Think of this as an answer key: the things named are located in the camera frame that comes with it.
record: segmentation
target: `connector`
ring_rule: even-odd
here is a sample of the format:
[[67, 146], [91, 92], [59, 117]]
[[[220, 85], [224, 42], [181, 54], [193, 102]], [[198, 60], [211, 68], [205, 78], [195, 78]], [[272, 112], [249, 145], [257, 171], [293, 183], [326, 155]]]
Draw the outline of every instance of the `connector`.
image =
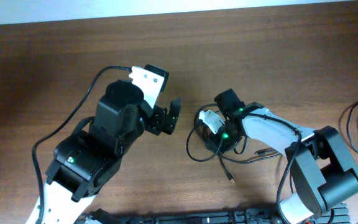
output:
[[232, 184], [234, 184], [234, 177], [230, 173], [227, 173], [226, 177], [230, 180]]
[[256, 156], [264, 156], [271, 152], [275, 152], [275, 150], [274, 149], [261, 149], [261, 150], [255, 151], [255, 155]]

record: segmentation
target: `white bracket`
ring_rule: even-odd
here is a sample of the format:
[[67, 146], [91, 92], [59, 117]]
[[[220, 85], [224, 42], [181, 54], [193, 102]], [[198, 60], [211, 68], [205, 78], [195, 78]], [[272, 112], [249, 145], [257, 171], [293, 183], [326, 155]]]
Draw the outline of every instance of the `white bracket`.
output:
[[202, 120], [214, 134], [216, 134], [219, 128], [224, 125], [223, 119], [217, 113], [211, 110], [208, 110], [207, 112], [200, 111], [198, 119]]
[[154, 108], [164, 83], [164, 77], [146, 69], [133, 66], [129, 78], [132, 78], [132, 84], [138, 86], [143, 91], [144, 100], [149, 103], [151, 108]]
[[[52, 184], [44, 184], [45, 209], [43, 224], [72, 224], [81, 213], [90, 205], [96, 195], [82, 198], [79, 202], [71, 199], [71, 193], [62, 185], [53, 181]], [[40, 199], [38, 198], [35, 207], [26, 224], [34, 224], [40, 210]]]
[[313, 215], [313, 212], [304, 205], [296, 192], [280, 202], [280, 204], [285, 218], [287, 218], [291, 224], [300, 223]]

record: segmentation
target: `green led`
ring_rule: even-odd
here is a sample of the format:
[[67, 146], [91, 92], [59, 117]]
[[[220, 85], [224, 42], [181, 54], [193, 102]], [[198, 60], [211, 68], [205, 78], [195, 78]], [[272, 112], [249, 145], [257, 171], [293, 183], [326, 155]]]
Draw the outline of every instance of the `green led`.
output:
[[74, 163], [74, 158], [72, 158], [71, 156], [67, 159], [67, 162], [69, 163]]

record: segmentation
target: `wooden table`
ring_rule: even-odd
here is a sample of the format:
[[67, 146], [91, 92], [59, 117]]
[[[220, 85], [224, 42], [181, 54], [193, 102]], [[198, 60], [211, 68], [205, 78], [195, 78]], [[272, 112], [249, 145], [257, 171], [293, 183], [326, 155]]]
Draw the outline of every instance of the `wooden table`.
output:
[[[38, 197], [30, 149], [69, 115], [96, 72], [146, 63], [170, 71], [158, 105], [182, 98], [177, 128], [171, 136], [139, 138], [88, 210], [172, 213], [271, 203], [285, 160], [227, 163], [231, 184], [217, 159], [187, 156], [194, 113], [233, 88], [246, 103], [258, 101], [294, 123], [344, 130], [340, 116], [358, 100], [358, 2], [0, 26], [0, 223], [27, 220]], [[72, 121], [39, 147], [42, 172], [54, 147], [94, 114], [107, 85], [127, 75], [103, 75]], [[249, 141], [239, 158], [265, 147]], [[209, 155], [196, 138], [191, 150]], [[358, 222], [358, 194], [347, 203]]]

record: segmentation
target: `black plastic part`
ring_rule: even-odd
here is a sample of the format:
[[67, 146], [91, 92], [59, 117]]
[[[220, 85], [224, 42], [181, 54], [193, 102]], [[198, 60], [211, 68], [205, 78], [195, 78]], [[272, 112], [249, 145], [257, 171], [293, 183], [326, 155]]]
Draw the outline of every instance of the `black plastic part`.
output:
[[172, 134], [178, 122], [180, 108], [180, 99], [171, 102], [169, 113], [166, 108], [154, 106], [154, 113], [149, 118], [146, 131], [157, 136], [161, 132]]
[[152, 73], [155, 73], [155, 74], [157, 74], [157, 75], [160, 75], [160, 76], [164, 77], [164, 83], [163, 83], [162, 86], [161, 86], [160, 92], [164, 91], [165, 85], [167, 84], [167, 81], [168, 81], [169, 72], [166, 71], [166, 70], [164, 70], [164, 69], [162, 69], [162, 68], [159, 68], [159, 67], [157, 67], [157, 66], [155, 66], [155, 65], [146, 65], [146, 66], [144, 67], [144, 69], [146, 69], [146, 70], [148, 70], [148, 71], [150, 71], [150, 72], [152, 72]]
[[100, 150], [104, 147], [85, 131], [66, 138], [53, 153], [55, 159], [46, 171], [47, 183], [57, 181], [73, 192], [71, 199], [75, 202], [97, 194], [121, 165], [121, 157], [105, 154]]
[[[316, 224], [325, 224], [331, 212], [323, 214]], [[249, 208], [247, 210], [196, 213], [188, 215], [150, 215], [146, 217], [115, 217], [98, 209], [88, 216], [88, 223], [97, 220], [101, 224], [279, 224], [274, 207]], [[84, 224], [86, 220], [78, 220], [75, 224]], [[349, 210], [345, 203], [334, 207], [332, 223], [350, 224]]]
[[[290, 160], [295, 148], [292, 145], [285, 150]], [[317, 154], [331, 163], [320, 170]], [[315, 218], [358, 193], [358, 166], [338, 131], [330, 126], [315, 131], [313, 139], [302, 143], [291, 173], [301, 201]]]
[[239, 108], [244, 108], [246, 104], [242, 102], [233, 89], [228, 89], [215, 97], [219, 110], [225, 118], [229, 117], [233, 112], [238, 111]]
[[[146, 65], [146, 69], [168, 79], [168, 72]], [[118, 80], [108, 85], [94, 117], [81, 120], [70, 137], [55, 149], [54, 160], [46, 171], [47, 183], [53, 181], [73, 193], [72, 200], [92, 196], [119, 170], [123, 155], [132, 143], [150, 129], [153, 115], [162, 115], [159, 131], [171, 134], [180, 112], [180, 100], [167, 109], [144, 100], [142, 90], [131, 82]], [[89, 132], [82, 130], [89, 123]]]
[[218, 155], [221, 155], [227, 151], [233, 149], [234, 145], [241, 140], [243, 133], [240, 132], [242, 128], [238, 127], [237, 123], [226, 121], [225, 124], [219, 128], [216, 134], [210, 133], [207, 139], [206, 148], [212, 152], [216, 152], [223, 138], [223, 134], [227, 134], [228, 137], [223, 139], [222, 146]]

